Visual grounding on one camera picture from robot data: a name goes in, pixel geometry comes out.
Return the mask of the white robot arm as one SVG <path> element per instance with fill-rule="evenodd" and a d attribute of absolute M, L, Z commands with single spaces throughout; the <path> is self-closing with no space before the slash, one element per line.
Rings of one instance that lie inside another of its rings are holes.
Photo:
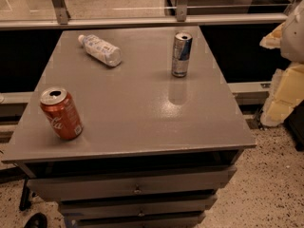
<path fill-rule="evenodd" d="M 298 5 L 287 20 L 276 27 L 259 43 L 268 49 L 279 48 L 283 58 L 291 63 L 277 69 L 262 107 L 260 121 L 265 126 L 282 124 L 304 100 L 304 11 Z"/>

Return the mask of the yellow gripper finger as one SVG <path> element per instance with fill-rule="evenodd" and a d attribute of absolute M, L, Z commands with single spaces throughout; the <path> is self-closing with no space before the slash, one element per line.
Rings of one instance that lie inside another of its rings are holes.
<path fill-rule="evenodd" d="M 267 49 L 280 48 L 283 26 L 284 24 L 281 23 L 272 32 L 264 36 L 259 45 Z"/>
<path fill-rule="evenodd" d="M 304 100 L 304 65 L 290 63 L 285 69 L 277 69 L 269 89 L 269 97 L 262 107 L 260 122 L 275 127 L 282 124 Z"/>

